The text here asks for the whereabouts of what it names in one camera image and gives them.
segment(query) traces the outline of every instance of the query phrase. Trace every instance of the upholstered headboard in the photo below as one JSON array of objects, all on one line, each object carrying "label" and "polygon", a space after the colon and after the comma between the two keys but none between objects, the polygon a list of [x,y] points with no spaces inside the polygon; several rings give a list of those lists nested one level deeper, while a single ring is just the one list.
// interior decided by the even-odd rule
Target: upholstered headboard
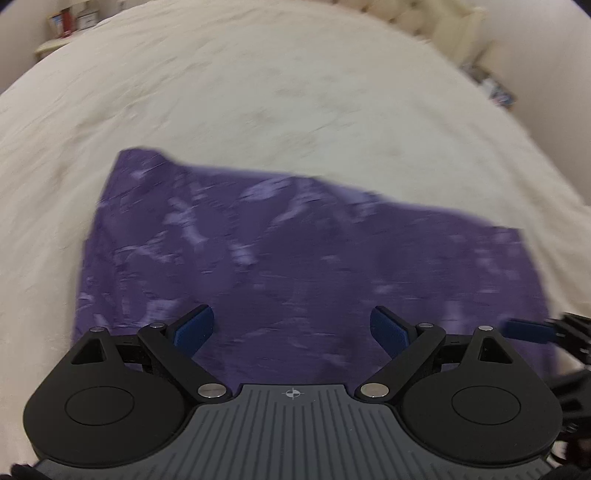
[{"label": "upholstered headboard", "polygon": [[335,0],[429,39],[456,65],[472,53],[486,10],[463,0]]}]

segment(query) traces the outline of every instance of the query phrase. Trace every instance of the blue finger pad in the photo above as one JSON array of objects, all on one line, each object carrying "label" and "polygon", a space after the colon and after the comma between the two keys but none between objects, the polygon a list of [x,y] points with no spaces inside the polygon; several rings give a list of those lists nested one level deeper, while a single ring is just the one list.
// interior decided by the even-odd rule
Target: blue finger pad
[{"label": "blue finger pad", "polygon": [[398,356],[410,344],[407,331],[377,309],[369,317],[369,330],[390,358]]},{"label": "blue finger pad", "polygon": [[187,356],[193,356],[213,333],[213,310],[206,308],[179,327],[173,344]]},{"label": "blue finger pad", "polygon": [[554,341],[554,327],[548,323],[527,322],[525,320],[507,320],[501,327],[505,338],[524,340],[532,343],[549,343]]}]

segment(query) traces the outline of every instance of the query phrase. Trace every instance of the black circular housing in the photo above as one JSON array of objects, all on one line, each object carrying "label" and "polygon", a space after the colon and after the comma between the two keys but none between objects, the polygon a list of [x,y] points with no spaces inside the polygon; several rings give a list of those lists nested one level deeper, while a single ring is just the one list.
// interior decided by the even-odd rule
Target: black circular housing
[{"label": "black circular housing", "polygon": [[533,373],[475,362],[423,378],[402,400],[410,432],[433,452],[477,466],[513,465],[546,452],[560,405]]},{"label": "black circular housing", "polygon": [[66,355],[29,399],[23,424],[40,458],[86,468],[123,465],[175,435],[185,416],[181,394],[116,357],[75,364]]}]

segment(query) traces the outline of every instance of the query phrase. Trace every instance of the white duvet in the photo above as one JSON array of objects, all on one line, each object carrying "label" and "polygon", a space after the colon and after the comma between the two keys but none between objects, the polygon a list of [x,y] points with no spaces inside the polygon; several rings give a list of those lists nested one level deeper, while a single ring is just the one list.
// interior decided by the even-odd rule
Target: white duvet
[{"label": "white duvet", "polygon": [[0,96],[0,471],[69,345],[82,242],[117,152],[322,176],[521,228],[553,312],[591,316],[591,213],[430,46],[303,0],[156,0]]}]

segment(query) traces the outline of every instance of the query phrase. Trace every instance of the wall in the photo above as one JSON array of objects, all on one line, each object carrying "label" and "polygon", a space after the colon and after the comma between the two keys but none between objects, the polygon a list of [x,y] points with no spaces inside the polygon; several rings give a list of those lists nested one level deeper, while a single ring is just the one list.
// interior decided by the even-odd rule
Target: wall
[{"label": "wall", "polygon": [[49,35],[47,17],[60,0],[15,0],[0,14],[0,93],[35,64]]},{"label": "wall", "polygon": [[591,19],[571,0],[472,0],[510,53],[515,116],[591,205]]}]

